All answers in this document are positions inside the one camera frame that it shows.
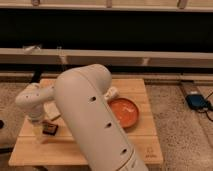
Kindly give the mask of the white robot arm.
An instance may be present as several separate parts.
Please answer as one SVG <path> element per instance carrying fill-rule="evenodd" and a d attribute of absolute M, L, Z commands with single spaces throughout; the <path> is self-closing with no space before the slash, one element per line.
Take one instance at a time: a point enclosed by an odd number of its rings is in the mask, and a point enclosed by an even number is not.
<path fill-rule="evenodd" d="M 16 104 L 36 121 L 42 104 L 53 100 L 92 171 L 148 171 L 104 99 L 110 85 L 111 73 L 101 64 L 73 68 L 49 87 L 27 86 Z"/>

